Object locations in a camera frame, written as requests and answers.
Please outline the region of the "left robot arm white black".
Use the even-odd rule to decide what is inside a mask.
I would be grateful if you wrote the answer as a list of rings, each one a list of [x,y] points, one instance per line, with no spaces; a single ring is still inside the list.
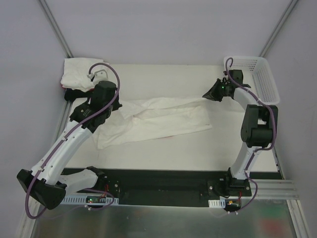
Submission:
[[[28,216],[30,198],[52,210],[67,195],[86,189],[99,193],[104,189],[106,176],[93,166],[71,175],[62,172],[79,147],[122,106],[119,89],[119,84],[100,81],[90,97],[73,110],[64,132],[46,155],[30,170],[19,171],[17,179],[26,192],[24,205]]]

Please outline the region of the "white t shirt red print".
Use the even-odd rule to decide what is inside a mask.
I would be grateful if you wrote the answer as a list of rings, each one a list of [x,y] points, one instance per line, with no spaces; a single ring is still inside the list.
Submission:
[[[122,102],[93,134],[97,149],[212,128],[202,98],[152,98]]]

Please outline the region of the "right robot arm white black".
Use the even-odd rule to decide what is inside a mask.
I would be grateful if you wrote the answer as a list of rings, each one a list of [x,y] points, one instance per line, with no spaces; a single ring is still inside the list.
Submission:
[[[203,98],[221,102],[230,97],[245,110],[240,136],[243,141],[241,150],[229,169],[231,179],[223,183],[227,195],[235,195],[241,189],[238,180],[249,177],[250,168],[262,151],[272,149],[276,139],[278,108],[266,105],[251,91],[251,86],[243,83],[241,70],[227,70],[223,79],[217,79]]]

